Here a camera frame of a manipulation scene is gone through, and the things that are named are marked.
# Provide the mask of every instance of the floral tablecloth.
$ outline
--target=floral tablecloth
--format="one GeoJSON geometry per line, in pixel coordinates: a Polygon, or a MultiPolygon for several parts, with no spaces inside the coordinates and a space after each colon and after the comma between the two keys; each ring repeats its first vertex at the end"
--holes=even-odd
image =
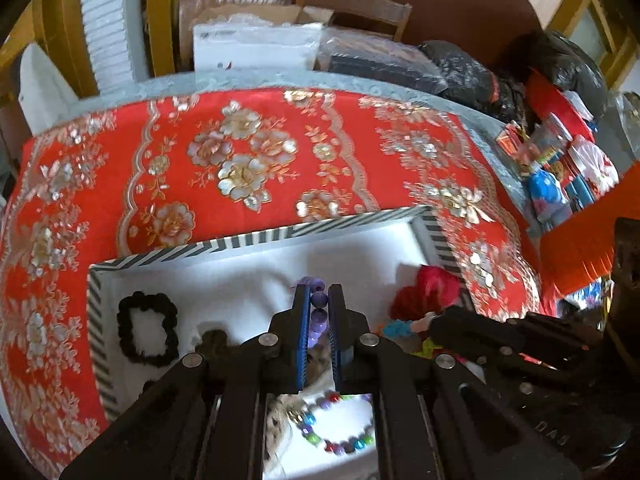
{"type": "Polygon", "coordinates": [[[33,139],[1,240],[0,381],[48,478],[106,425],[89,264],[297,222],[431,206],[478,312],[539,309],[527,225],[457,117],[327,90],[150,100],[33,139]]]}

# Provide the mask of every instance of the black hair tie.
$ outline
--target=black hair tie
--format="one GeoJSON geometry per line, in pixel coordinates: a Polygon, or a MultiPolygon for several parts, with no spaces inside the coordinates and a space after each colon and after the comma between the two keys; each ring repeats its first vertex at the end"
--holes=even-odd
{"type": "Polygon", "coordinates": [[[178,335],[175,327],[178,324],[178,309],[165,294],[144,294],[137,291],[133,295],[120,300],[118,306],[118,336],[120,337],[120,349],[132,363],[152,365],[162,368],[170,365],[178,358],[178,335]],[[138,353],[133,342],[133,323],[131,311],[135,308],[141,312],[153,310],[162,314],[162,328],[166,333],[164,344],[166,351],[162,355],[146,356],[144,352],[138,353]]]}

